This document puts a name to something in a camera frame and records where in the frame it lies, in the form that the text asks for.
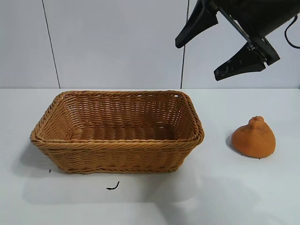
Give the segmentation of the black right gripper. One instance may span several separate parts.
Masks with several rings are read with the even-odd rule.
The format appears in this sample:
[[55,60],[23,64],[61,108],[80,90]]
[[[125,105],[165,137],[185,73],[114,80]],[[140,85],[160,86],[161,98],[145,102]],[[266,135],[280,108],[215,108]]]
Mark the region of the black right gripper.
[[260,72],[265,63],[280,60],[266,36],[300,13],[298,0],[198,0],[186,25],[175,39],[182,48],[206,29],[217,25],[220,13],[245,38],[246,44],[214,70],[216,81],[235,75]]

